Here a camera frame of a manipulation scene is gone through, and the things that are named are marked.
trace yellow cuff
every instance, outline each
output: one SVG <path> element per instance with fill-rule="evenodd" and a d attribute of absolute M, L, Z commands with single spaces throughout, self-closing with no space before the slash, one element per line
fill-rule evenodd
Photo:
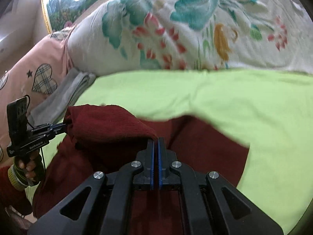
<path fill-rule="evenodd" d="M 9 168 L 9 170 L 7 171 L 7 175 L 9 177 L 9 180 L 11 182 L 11 184 L 13 185 L 13 187 L 22 192 L 25 190 L 25 188 L 27 186 L 24 186 L 20 181 L 18 181 L 18 178 L 16 177 L 14 171 L 13 171 L 13 165 Z"/>

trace ribbed cuff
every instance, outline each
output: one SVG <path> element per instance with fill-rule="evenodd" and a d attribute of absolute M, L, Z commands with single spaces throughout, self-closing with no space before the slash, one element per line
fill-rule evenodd
<path fill-rule="evenodd" d="M 28 185 L 23 184 L 23 183 L 17 178 L 17 176 L 16 176 L 16 174 L 15 174 L 14 165 L 12 165 L 12 166 L 9 168 L 9 170 L 7 171 L 7 175 L 8 175 L 8 177 L 9 177 L 9 180 L 10 180 L 12 186 L 13 186 L 16 190 L 22 192 L 22 191 L 24 191 L 25 188 L 28 186 Z"/>

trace triangular cutout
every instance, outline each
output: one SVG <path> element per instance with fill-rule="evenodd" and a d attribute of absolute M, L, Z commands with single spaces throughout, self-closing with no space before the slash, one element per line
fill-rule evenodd
<path fill-rule="evenodd" d="M 238 220 L 251 213 L 251 209 L 227 187 L 222 188 L 222 192 L 230 208 L 233 217 Z"/>
<path fill-rule="evenodd" d="M 86 203 L 88 195 L 90 194 L 91 187 L 88 186 L 82 190 L 73 200 L 71 200 L 67 205 L 65 205 L 60 213 L 74 221 L 78 220 L 80 213 Z"/>

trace glove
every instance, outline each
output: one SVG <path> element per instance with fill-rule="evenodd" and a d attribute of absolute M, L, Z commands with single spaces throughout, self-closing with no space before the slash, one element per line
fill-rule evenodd
<path fill-rule="evenodd" d="M 13 165 L 7 172 L 11 184 L 18 191 L 23 191 L 29 186 L 27 179 L 31 179 L 33 185 L 38 185 L 45 176 L 39 151 L 32 152 L 29 158 L 29 162 L 25 164 L 21 157 L 13 157 Z"/>

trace floral blanket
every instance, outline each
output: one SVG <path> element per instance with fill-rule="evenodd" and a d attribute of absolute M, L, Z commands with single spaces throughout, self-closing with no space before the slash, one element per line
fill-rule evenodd
<path fill-rule="evenodd" d="M 108 0 L 73 31 L 76 67 L 313 73 L 313 23 L 292 0 Z"/>

